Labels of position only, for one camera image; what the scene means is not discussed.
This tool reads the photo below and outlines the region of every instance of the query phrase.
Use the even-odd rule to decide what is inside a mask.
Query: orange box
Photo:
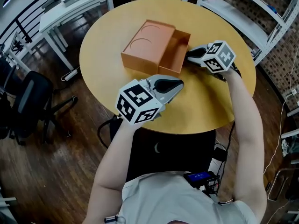
[[[175,26],[146,20],[121,53],[125,67],[147,73],[178,77],[190,34]]]

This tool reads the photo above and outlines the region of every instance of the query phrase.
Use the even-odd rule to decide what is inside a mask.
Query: metal shelf
[[[285,22],[283,19],[278,15],[275,14],[265,2],[262,0],[252,0],[254,1],[257,5],[259,5],[263,10],[265,10],[271,17],[273,17],[281,26],[285,26]]]
[[[268,35],[251,19],[224,0],[206,0],[201,5],[218,14],[245,34],[260,50],[266,51]]]

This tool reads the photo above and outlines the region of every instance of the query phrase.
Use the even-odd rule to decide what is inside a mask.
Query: wooden floor
[[[106,4],[102,6],[102,12],[107,12]],[[79,66],[82,40],[97,19],[97,12],[90,11],[61,28],[69,44],[66,56],[76,67]],[[37,45],[33,56],[26,56],[23,60],[32,70],[47,76],[55,88],[66,85],[60,81],[60,77],[68,70],[45,40]],[[80,76],[69,88],[55,95],[54,103],[72,95],[78,96],[77,105],[58,119],[65,128],[72,130],[72,138],[61,136],[51,126],[49,138],[52,144],[42,145],[43,126],[40,123],[37,131],[26,139],[27,145],[24,147],[17,145],[14,140],[0,140],[0,186],[3,196],[15,196],[18,199],[11,203],[11,211],[19,223],[79,224],[85,217],[95,171],[106,151],[97,138],[97,128],[112,114],[90,93]],[[263,119],[266,166],[277,145],[282,104],[258,70],[254,100]],[[217,140],[225,146],[229,131],[230,125],[217,130]],[[102,136],[109,143],[107,128],[103,130]],[[219,193],[223,201],[232,197],[237,155],[238,144],[234,132]],[[272,181],[281,161],[279,148],[264,176],[265,185]],[[275,205],[270,203],[263,223],[267,223],[279,204],[285,202],[282,199]]]

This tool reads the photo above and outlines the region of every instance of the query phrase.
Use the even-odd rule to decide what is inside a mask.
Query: railing
[[[32,38],[39,32],[38,30],[32,34],[29,35],[29,33],[39,25],[40,20],[37,19],[40,17],[41,14],[44,13],[44,10],[39,12],[37,15],[35,15],[34,18],[31,20],[28,20],[31,15],[33,15],[38,9],[40,9],[45,3],[42,2],[38,7],[36,7],[33,11],[31,11],[25,18],[22,18],[22,16],[29,10],[31,7],[33,7],[35,4],[39,3],[41,0],[34,0],[31,2],[26,8],[24,8],[12,21],[11,23],[5,28],[5,30],[0,35],[0,43],[4,43],[10,35],[18,29],[18,33],[21,35],[23,39],[25,39],[26,43],[32,42]]]

